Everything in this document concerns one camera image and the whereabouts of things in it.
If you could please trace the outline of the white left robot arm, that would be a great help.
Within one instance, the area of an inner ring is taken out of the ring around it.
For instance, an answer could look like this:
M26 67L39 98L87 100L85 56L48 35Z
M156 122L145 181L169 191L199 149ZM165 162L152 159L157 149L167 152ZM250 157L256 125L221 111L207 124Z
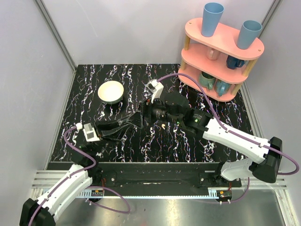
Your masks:
M76 199L81 192L90 190L91 194L85 196L89 205L98 206L120 214L129 214L131 212L129 203L119 193L111 188L105 187L105 181L102 180L102 169L97 166L97 162L88 151L82 151L71 144L67 135L73 130L83 130L86 141L100 141L95 128L90 124L77 123L74 127L68 129L63 138L66 144L74 151L83 155L84 158L78 163L72 164L67 173L53 185L47 192L37 199L29 198L22 207L19 225L21 226L55 226L64 210ZM107 190L124 201L127 210L116 210L102 206L92 197L97 197L97 190Z

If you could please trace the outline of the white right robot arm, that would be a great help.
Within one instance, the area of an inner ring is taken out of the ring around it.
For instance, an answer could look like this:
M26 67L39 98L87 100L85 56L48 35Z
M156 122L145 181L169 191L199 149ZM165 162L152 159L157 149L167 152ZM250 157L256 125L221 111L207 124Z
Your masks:
M225 186L230 181L253 175L266 183L275 183L281 162L282 141L253 137L231 126L220 125L213 115L190 108L188 99L171 92L163 99L147 99L139 103L135 113L118 120L118 125L150 126L156 121L173 123L188 137L220 143L247 158L236 162L222 162L214 174L214 182Z

